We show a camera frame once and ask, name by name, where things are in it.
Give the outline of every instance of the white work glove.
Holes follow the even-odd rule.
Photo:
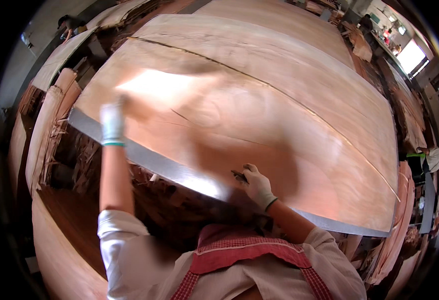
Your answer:
[[[266,211],[269,206],[277,200],[277,197],[271,192],[271,184],[269,179],[262,175],[258,168],[252,164],[243,165],[243,174],[248,180],[248,183],[235,177],[246,190],[248,196],[256,202],[261,209]]]
[[[116,102],[101,106],[100,119],[103,126],[103,146],[124,146],[123,103],[125,99],[126,96],[121,95]]]

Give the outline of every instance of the person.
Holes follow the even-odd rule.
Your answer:
[[[61,26],[66,26],[66,30],[61,35],[61,39],[64,39],[62,45],[66,44],[72,37],[87,30],[86,23],[77,17],[72,17],[70,15],[64,15],[58,20],[58,29]]]
[[[383,32],[383,38],[384,38],[384,43],[386,45],[389,45],[389,35],[391,34],[391,28],[389,28],[387,31],[385,30]]]
[[[371,16],[369,14],[364,15],[364,17],[361,18],[359,21],[360,30],[363,33],[363,35],[370,33],[372,30],[372,21]]]
[[[246,164],[241,183],[289,241],[245,227],[205,226],[195,251],[162,264],[135,207],[124,144],[123,102],[101,107],[102,165],[97,234],[108,299],[366,299],[355,268],[325,230],[274,196]]]
[[[398,54],[401,52],[401,45],[395,45],[394,47],[391,47],[391,52],[394,56],[398,56]]]
[[[419,157],[420,166],[424,173],[436,172],[439,170],[439,148],[416,148],[417,153],[407,154],[406,157]]]

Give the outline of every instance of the workbench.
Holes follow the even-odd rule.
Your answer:
[[[99,143],[101,142],[101,124],[91,117],[85,115],[82,111],[73,109],[69,115],[68,122],[85,135],[88,135]],[[129,160],[152,171],[153,173],[156,173],[160,177],[166,178],[195,192],[206,195],[214,200],[229,202],[236,205],[246,205],[252,209],[256,208],[249,205],[250,203],[243,201],[244,198],[247,198],[247,195],[238,189],[231,188],[230,186],[219,182],[210,176],[192,170],[185,165],[181,165],[171,159],[168,159],[167,157],[151,151],[128,138],[126,138],[125,144],[127,157]],[[389,232],[350,225],[312,213],[303,212],[294,208],[293,210],[310,220],[313,224],[328,231],[373,237],[389,236]]]
[[[387,57],[385,57],[385,59],[387,61],[389,61],[389,63],[391,63],[392,66],[395,67],[395,69],[405,78],[408,78],[408,74],[406,74],[404,72],[403,67],[401,66],[401,63],[398,61],[398,59],[396,58],[396,56],[393,54],[393,52],[391,52],[391,50],[388,48],[388,46],[384,43],[384,41],[382,39],[379,38],[379,36],[377,36],[376,34],[374,34],[373,32],[371,32],[372,37],[376,40],[376,43],[379,45],[379,47],[377,47],[376,49],[373,50],[373,54],[376,57],[381,57],[384,56],[382,55],[382,53],[385,53],[387,55]]]

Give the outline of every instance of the apron strap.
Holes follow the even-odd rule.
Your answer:
[[[193,274],[191,271],[186,273],[186,276],[180,283],[180,286],[176,289],[171,300],[188,300],[191,296],[192,289],[198,283],[199,274]]]
[[[254,259],[264,254],[275,255],[277,258],[298,267],[317,300],[333,299],[329,289],[312,268],[301,247],[290,244],[283,239],[253,236],[226,237],[198,248],[193,254],[189,271],[171,300],[187,300],[202,274],[230,267],[237,261]]]

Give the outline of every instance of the wood grain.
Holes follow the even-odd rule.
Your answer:
[[[17,199],[18,189],[21,189],[20,186],[26,186],[24,172],[33,127],[34,123],[29,117],[21,114],[16,116],[8,152],[8,166],[12,192],[15,199]]]
[[[420,100],[409,90],[398,72],[384,59],[377,60],[391,93],[395,112],[402,130],[405,151],[416,152],[426,147],[423,131],[426,129]]]
[[[409,257],[405,261],[403,261],[403,264],[401,265],[401,268],[399,270],[399,273],[393,282],[393,285],[388,291],[388,294],[386,295],[386,300],[392,300],[396,299],[396,297],[399,295],[399,293],[403,290],[403,288],[408,283],[409,278],[413,274],[414,266],[416,265],[416,261],[418,261],[418,257],[420,255],[421,251],[417,251],[415,255]]]
[[[354,69],[348,49],[335,26],[284,1],[213,0],[194,14],[223,17],[275,30],[312,45]]]
[[[33,195],[39,182],[44,182],[44,168],[48,168],[59,144],[61,123],[81,93],[72,69],[63,69],[56,84],[46,93],[31,136],[26,162],[26,181]]]
[[[414,206],[414,181],[406,161],[399,162],[398,196],[401,202],[396,205],[391,235],[384,240],[384,247],[381,249],[374,272],[365,279],[366,283],[372,285],[379,284],[391,272],[408,231]]]
[[[98,260],[102,266],[94,230],[97,219],[91,218],[97,206],[88,207],[84,197],[69,190],[42,188],[33,195],[33,235],[39,269],[50,296],[63,300],[106,299],[104,267],[101,273],[95,269]]]
[[[355,25],[352,25],[346,21],[341,22],[341,24],[348,29],[348,37],[351,41],[351,44],[353,44],[353,54],[362,60],[371,62],[371,47],[364,39],[363,33]]]
[[[97,27],[92,27],[89,30],[72,37],[66,44],[61,44],[56,47],[41,69],[39,69],[33,80],[33,85],[46,92],[54,77],[64,66],[66,61],[72,56],[74,51],[76,51],[79,46],[81,46],[84,41],[94,33],[96,28]]]
[[[144,3],[149,2],[150,0],[131,0],[125,3],[121,3],[110,7],[102,12],[100,12],[96,17],[94,17],[91,21],[86,24],[86,27],[94,28],[99,27],[101,29],[106,29],[109,27],[115,27],[120,25],[124,20],[127,19],[128,14],[143,5]]]
[[[175,111],[140,119],[132,112],[142,108],[130,103],[126,136],[233,186],[230,170],[254,163],[290,207],[390,230],[397,184],[390,107],[355,71],[284,34],[224,18],[159,15],[135,36],[167,45],[127,41],[77,109],[99,121],[114,87],[144,68],[220,72],[222,86]]]

